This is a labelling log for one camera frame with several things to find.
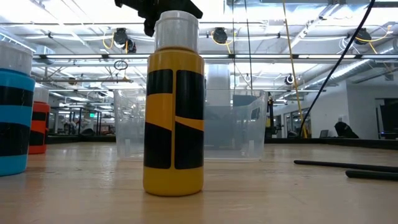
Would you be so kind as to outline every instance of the black rod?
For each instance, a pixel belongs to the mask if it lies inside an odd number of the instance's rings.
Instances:
[[[99,135],[101,135],[102,112],[99,114]]]
[[[97,112],[97,126],[95,130],[95,134],[98,135],[98,120],[100,119],[100,112]]]
[[[68,135],[70,135],[70,130],[72,129],[72,125],[71,125],[71,122],[72,122],[72,111],[71,112],[69,112],[69,124],[68,124]]]
[[[376,180],[398,180],[398,174],[387,172],[368,172],[358,170],[347,170],[346,175],[349,178],[376,179]]]
[[[78,131],[77,131],[77,135],[80,134],[80,127],[81,127],[81,108],[79,110],[79,128],[78,128]]]
[[[339,167],[339,168],[347,168],[347,169],[359,169],[359,170],[371,170],[371,171],[378,171],[378,172],[398,173],[398,167],[389,167],[389,166],[374,166],[374,165],[366,165],[366,164],[348,164],[348,163],[340,163],[340,162],[301,161],[301,160],[295,160],[294,163],[299,164],[299,165]]]

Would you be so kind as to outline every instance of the hanging wire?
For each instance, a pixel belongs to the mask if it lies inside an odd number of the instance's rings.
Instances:
[[[250,32],[249,32],[249,15],[246,0],[244,0],[244,10],[246,11],[246,25],[248,27],[248,40],[249,40],[249,63],[250,63],[250,89],[253,90],[252,68],[251,68],[251,46],[250,46]]]
[[[300,102],[300,97],[299,97],[299,91],[297,89],[296,72],[294,70],[292,44],[290,43],[289,24],[287,23],[286,2],[285,2],[285,0],[283,0],[283,6],[284,6],[285,23],[286,23],[287,43],[289,45],[290,62],[292,63],[292,73],[293,73],[294,88],[296,90],[296,99],[297,99],[297,105],[298,105],[298,112],[299,112],[299,115],[300,115],[301,122],[304,123],[303,112],[301,110],[301,102]],[[307,138],[307,130],[305,129],[305,126],[304,126],[304,138]]]
[[[368,18],[369,14],[371,13],[371,10],[373,8],[375,0],[371,0],[371,2],[369,3],[368,9],[365,12],[365,15],[362,18],[361,23],[359,23],[358,28],[355,30],[352,38],[349,40],[347,47],[344,49],[344,52],[341,54],[340,58],[338,59],[338,61],[336,62],[335,66],[330,70],[329,75],[325,78],[325,81],[323,82],[321,88],[319,89],[315,99],[312,101],[312,104],[310,106],[310,108],[307,111],[307,114],[304,116],[304,120],[301,123],[301,127],[300,127],[300,133],[298,134],[298,136],[301,136],[301,133],[303,131],[303,126],[304,126],[304,122],[305,120],[308,118],[313,106],[315,105],[315,103],[317,102],[319,96],[321,95],[321,92],[323,91],[323,89],[325,88],[326,84],[328,83],[330,77],[333,75],[333,73],[335,72],[335,70],[337,69],[337,67],[339,66],[339,64],[341,63],[341,61],[343,60],[344,56],[347,54],[349,48],[351,47],[351,44],[353,44],[355,37],[358,35],[359,31],[362,29],[363,24],[365,23],[366,19]]]
[[[232,51],[233,51],[233,53],[234,53],[234,55],[235,55],[235,20],[234,20],[234,2],[235,2],[235,0],[232,0],[232,32],[233,32],[233,36],[232,36],[232,47],[233,47],[233,49],[232,49]],[[232,61],[233,61],[233,63],[234,63],[234,94],[235,94],[235,88],[236,88],[236,68],[235,68],[235,66],[236,66],[236,64],[235,64],[235,56],[232,58]]]

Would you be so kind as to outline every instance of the yellow cable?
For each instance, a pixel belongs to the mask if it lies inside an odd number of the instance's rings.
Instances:
[[[373,44],[372,44],[372,42],[370,42],[370,43],[369,43],[369,45],[371,46],[371,48],[372,48],[373,52],[374,52],[375,54],[377,54],[377,51],[376,51],[376,49],[373,47]]]
[[[301,103],[300,103],[300,98],[299,98],[299,91],[297,89],[297,81],[296,81],[296,73],[294,70],[294,63],[293,63],[293,53],[292,53],[292,45],[290,43],[290,35],[289,35],[289,26],[287,23],[287,16],[286,16],[286,2],[283,0],[283,5],[284,5],[284,14],[285,14],[285,23],[286,23],[286,35],[287,35],[287,43],[289,44],[289,51],[290,51],[290,62],[292,63],[292,73],[293,73],[293,78],[294,78],[294,88],[296,90],[296,98],[297,98],[297,104],[298,104],[298,112],[300,113],[300,119],[301,122],[304,122],[303,118],[303,113],[301,110]],[[307,138],[307,129],[305,128],[305,124],[303,125],[303,132],[304,132],[304,138]]]
[[[384,37],[380,37],[380,38],[378,38],[378,39],[376,39],[376,40],[364,40],[364,39],[360,39],[360,38],[358,38],[358,37],[355,37],[355,39],[357,39],[357,40],[360,40],[360,41],[362,41],[362,42],[376,42],[376,41],[379,41],[379,40],[382,40],[382,39],[384,39],[384,38],[386,38],[387,37],[387,35],[388,35],[388,32],[390,31],[390,26],[388,26],[387,27],[387,32],[386,32],[386,34],[384,35]]]
[[[110,47],[108,47],[105,44],[105,38],[102,39],[102,44],[104,45],[104,47],[106,47],[107,49],[111,49],[113,47],[113,37],[114,37],[114,32],[112,33],[112,42],[111,42],[111,46]]]
[[[227,44],[226,48],[228,49],[228,53],[231,54],[231,50],[229,49],[229,45]]]
[[[372,43],[369,43],[369,45],[371,46],[373,52],[374,52],[375,54],[378,54],[378,52],[377,52],[376,49],[374,48],[373,44],[372,44]],[[384,66],[386,67],[386,69],[390,72],[390,74],[393,75],[392,70],[387,66],[387,64],[384,63],[384,62],[383,62],[383,64],[384,64]]]

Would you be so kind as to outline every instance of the black cable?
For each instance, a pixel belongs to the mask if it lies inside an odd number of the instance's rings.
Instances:
[[[234,2],[235,0],[232,0],[232,51],[234,54],[234,58],[232,61],[234,62],[234,94],[235,94],[235,88],[236,88],[236,64],[235,64],[235,20],[234,20]]]
[[[388,172],[370,172],[370,171],[347,170],[346,175],[349,178],[395,180],[395,181],[398,180],[398,174],[388,173]]]
[[[342,162],[302,161],[302,160],[295,160],[294,163],[298,165],[338,167],[338,168],[347,168],[347,169],[371,170],[376,172],[398,173],[398,167],[391,167],[391,166],[375,166],[367,164],[350,164]]]
[[[252,79],[252,70],[251,70],[251,48],[250,48],[250,32],[249,32],[249,15],[248,15],[248,7],[246,5],[246,0],[244,0],[244,10],[246,11],[246,25],[248,27],[248,40],[249,40],[250,89],[253,90],[253,79]]]
[[[355,37],[358,35],[358,32],[362,29],[363,24],[365,23],[366,19],[368,18],[369,14],[371,13],[371,10],[373,8],[375,0],[371,0],[371,2],[369,3],[368,9],[365,12],[365,15],[362,18],[361,23],[359,23],[358,28],[356,28],[354,34],[352,35],[351,39],[349,40],[346,48],[344,49],[344,52],[341,54],[340,58],[338,59],[336,65],[331,69],[329,75],[326,77],[325,81],[323,82],[321,88],[319,89],[317,96],[315,97],[315,99],[313,100],[310,108],[307,111],[307,114],[304,116],[303,121],[301,122],[301,127],[300,127],[300,132],[298,134],[298,137],[301,138],[301,135],[303,133],[303,127],[305,124],[305,120],[308,118],[314,104],[317,102],[319,96],[321,95],[322,90],[324,89],[324,87],[326,86],[326,84],[328,83],[330,77],[332,76],[332,74],[335,72],[335,70],[337,69],[337,67],[339,66],[339,64],[341,63],[341,61],[343,60],[344,56],[347,54],[347,51],[349,50],[349,48],[351,47],[351,44],[354,42]]]

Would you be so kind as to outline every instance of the clear plastic bin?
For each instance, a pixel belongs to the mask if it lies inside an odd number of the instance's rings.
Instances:
[[[118,157],[144,158],[145,90],[114,91]]]
[[[266,129],[267,94],[249,90],[229,92],[231,101],[205,103],[205,159],[261,159]],[[116,142],[122,159],[142,159],[144,152],[145,90],[115,94]]]

